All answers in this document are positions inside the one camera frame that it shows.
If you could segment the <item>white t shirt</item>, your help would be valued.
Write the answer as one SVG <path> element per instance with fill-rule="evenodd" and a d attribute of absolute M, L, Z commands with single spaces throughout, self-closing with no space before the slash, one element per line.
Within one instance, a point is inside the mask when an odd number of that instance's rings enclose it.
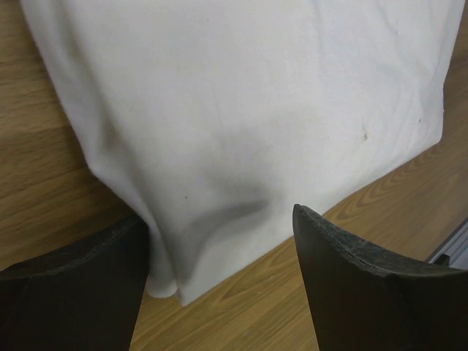
<path fill-rule="evenodd" d="M 91 172 L 188 304 L 438 143 L 462 1 L 22 1 Z"/>

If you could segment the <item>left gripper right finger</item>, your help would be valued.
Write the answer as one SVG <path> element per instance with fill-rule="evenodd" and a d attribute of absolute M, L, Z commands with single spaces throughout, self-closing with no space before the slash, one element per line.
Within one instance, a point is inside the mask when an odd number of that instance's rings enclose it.
<path fill-rule="evenodd" d="M 467 272 L 392 252 L 312 209 L 292 215 L 321 350 L 465 350 Z"/>

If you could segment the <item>left table edge rail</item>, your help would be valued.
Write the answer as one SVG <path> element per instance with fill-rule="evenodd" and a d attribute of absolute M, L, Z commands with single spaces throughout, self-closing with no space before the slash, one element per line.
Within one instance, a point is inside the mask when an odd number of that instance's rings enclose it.
<path fill-rule="evenodd" d="M 427 259 L 428 263 L 467 270 L 468 223 L 465 219 Z"/>

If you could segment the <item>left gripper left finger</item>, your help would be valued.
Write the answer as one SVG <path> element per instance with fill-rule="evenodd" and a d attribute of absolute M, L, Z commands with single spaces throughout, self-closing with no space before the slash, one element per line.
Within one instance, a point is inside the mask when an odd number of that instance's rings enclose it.
<path fill-rule="evenodd" d="M 2 350 L 128 350 L 148 275 L 138 216 L 1 271 Z"/>

